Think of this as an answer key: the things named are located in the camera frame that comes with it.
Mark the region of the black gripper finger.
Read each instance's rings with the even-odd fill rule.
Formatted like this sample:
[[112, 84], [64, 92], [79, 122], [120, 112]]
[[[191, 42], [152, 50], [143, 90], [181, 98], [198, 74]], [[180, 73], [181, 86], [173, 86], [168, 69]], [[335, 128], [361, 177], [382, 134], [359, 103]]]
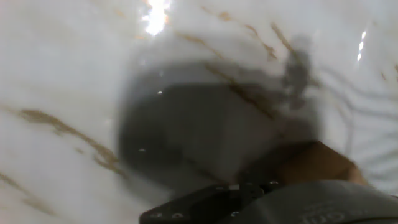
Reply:
[[139, 217], [140, 224], [230, 223], [250, 203], [274, 190], [274, 183], [212, 185], [152, 208]]

